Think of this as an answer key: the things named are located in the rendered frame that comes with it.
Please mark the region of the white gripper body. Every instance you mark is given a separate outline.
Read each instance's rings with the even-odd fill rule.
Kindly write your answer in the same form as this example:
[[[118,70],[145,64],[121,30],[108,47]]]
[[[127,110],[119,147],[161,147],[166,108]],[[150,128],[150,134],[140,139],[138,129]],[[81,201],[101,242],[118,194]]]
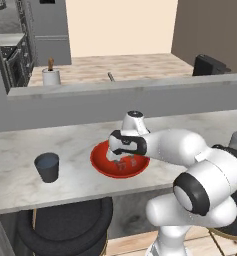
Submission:
[[[122,158],[130,156],[130,153],[124,152],[121,149],[112,151],[111,149],[107,150],[106,158],[110,162],[119,162]]]

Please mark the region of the red bowl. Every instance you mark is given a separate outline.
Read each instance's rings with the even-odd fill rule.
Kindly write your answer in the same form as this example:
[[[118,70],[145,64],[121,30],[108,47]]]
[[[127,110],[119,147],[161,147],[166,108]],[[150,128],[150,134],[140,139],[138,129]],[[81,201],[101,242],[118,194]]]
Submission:
[[[119,162],[110,162],[106,158],[106,153],[108,150],[108,141],[104,141],[96,145],[91,151],[90,161],[92,166],[101,174],[116,178],[116,179],[126,179],[134,177],[141,172],[143,172],[149,165],[150,159],[140,155],[127,156],[122,158],[119,162],[126,163],[125,170],[119,170],[117,164]],[[137,165],[131,166],[131,159],[137,161]]]

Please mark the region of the white paper towel roll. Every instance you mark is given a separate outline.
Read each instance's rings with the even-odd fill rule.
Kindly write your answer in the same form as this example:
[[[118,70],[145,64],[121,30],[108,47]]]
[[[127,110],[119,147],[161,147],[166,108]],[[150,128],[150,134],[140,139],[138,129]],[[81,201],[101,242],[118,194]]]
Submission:
[[[60,71],[54,68],[54,59],[48,59],[48,66],[42,70],[42,80],[44,86],[60,85]]]

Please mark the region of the black toaster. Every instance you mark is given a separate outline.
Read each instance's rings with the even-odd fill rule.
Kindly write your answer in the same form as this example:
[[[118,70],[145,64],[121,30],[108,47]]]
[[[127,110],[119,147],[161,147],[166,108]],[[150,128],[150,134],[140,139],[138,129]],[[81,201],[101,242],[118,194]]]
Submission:
[[[195,58],[193,76],[219,75],[231,71],[223,62],[205,54],[199,54]]]

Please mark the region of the grey tall cupboard run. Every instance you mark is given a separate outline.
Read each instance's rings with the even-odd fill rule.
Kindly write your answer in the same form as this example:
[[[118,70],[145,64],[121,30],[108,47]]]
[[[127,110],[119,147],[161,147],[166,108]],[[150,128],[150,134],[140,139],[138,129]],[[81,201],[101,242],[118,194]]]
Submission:
[[[71,51],[65,0],[26,0],[36,66],[52,57],[55,65],[70,65]]]

